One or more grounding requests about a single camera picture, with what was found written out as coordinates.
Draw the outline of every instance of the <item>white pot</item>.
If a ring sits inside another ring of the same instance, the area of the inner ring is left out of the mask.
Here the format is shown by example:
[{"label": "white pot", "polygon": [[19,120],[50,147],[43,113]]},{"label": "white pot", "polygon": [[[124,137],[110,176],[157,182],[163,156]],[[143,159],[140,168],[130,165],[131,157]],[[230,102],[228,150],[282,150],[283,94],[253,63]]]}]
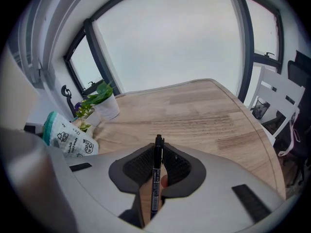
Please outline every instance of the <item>white pot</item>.
[{"label": "white pot", "polygon": [[105,119],[113,119],[120,113],[119,106],[113,94],[104,102],[95,105],[94,108]]},{"label": "white pot", "polygon": [[99,125],[99,123],[101,122],[102,118],[101,116],[97,113],[97,111],[93,111],[92,114],[90,114],[85,121],[92,125],[93,127],[96,127],[97,125]]}]

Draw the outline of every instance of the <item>purple flower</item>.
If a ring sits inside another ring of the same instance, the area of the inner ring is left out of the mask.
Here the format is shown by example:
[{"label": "purple flower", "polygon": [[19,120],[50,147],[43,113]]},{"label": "purple flower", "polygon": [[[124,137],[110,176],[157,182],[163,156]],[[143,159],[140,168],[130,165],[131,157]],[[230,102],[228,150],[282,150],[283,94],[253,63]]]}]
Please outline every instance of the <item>purple flower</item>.
[{"label": "purple flower", "polygon": [[76,105],[74,106],[75,112],[78,112],[79,108],[81,108],[81,106],[82,106],[81,102],[76,103]]}]

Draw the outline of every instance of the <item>black marker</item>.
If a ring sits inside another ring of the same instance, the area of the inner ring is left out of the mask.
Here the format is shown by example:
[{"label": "black marker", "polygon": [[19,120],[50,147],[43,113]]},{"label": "black marker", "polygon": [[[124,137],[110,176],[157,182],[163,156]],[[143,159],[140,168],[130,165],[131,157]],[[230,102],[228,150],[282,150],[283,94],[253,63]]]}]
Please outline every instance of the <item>black marker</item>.
[{"label": "black marker", "polygon": [[151,213],[150,219],[152,219],[157,213],[159,206],[159,192],[160,192],[160,174],[161,174],[161,158],[162,158],[162,146],[164,139],[158,134],[155,139],[154,149],[154,168],[152,172],[152,194],[151,194]]}]

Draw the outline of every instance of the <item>white chair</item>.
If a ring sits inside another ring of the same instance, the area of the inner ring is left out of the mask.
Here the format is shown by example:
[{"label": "white chair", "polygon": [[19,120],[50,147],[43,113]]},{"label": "white chair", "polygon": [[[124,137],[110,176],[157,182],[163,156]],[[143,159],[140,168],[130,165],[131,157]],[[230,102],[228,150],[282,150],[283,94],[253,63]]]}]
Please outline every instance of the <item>white chair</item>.
[{"label": "white chair", "polygon": [[[264,86],[261,82],[265,82],[272,87],[275,87],[276,92]],[[270,104],[270,108],[279,110],[286,117],[284,122],[273,135],[271,135],[264,128],[264,131],[266,132],[272,145],[275,142],[275,137],[282,131],[296,111],[304,91],[305,88],[303,86],[299,86],[276,72],[273,72],[265,67],[261,67],[257,87],[248,109],[250,110],[252,108],[254,101],[258,96],[268,102]],[[288,100],[286,100],[286,96],[292,99],[294,104],[291,104]]]}]

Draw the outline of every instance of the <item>wood grain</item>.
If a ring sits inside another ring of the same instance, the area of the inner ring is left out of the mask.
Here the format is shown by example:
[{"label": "wood grain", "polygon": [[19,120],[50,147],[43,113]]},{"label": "wood grain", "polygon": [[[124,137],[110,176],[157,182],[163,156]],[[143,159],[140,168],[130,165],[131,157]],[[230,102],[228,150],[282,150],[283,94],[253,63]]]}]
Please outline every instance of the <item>wood grain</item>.
[{"label": "wood grain", "polygon": [[[215,80],[122,94],[117,102],[120,114],[94,130],[100,154],[145,146],[161,134],[166,142],[237,162],[285,198],[282,170],[268,137],[250,111]],[[146,219],[150,182],[140,196]]]}]

